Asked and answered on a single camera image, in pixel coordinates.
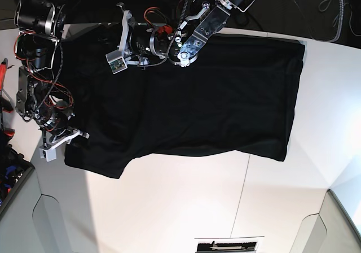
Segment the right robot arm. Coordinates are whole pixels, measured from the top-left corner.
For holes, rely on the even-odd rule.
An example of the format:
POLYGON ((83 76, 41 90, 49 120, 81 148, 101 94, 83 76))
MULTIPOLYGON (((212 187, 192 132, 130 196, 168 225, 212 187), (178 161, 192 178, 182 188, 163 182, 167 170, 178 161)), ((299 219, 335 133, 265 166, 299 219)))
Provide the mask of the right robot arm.
POLYGON ((59 81, 64 64, 64 7, 63 0, 19 0, 14 16, 19 29, 14 55, 22 63, 16 111, 26 123, 37 123, 43 151, 76 137, 89 138, 88 133, 70 126, 74 99, 59 81))

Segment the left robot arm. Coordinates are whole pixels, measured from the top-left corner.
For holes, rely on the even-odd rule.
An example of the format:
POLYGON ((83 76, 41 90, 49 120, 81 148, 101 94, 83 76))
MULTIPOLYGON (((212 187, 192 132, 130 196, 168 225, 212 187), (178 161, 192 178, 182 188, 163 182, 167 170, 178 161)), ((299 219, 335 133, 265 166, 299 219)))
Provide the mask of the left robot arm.
POLYGON ((176 66, 193 63, 209 38, 226 25, 234 10, 245 13, 255 0, 184 0, 177 23, 163 26, 151 22, 147 15, 162 16, 158 7, 145 10, 145 25, 139 24, 123 3, 122 33, 117 50, 106 55, 114 74, 128 66, 155 67, 170 61, 176 66))

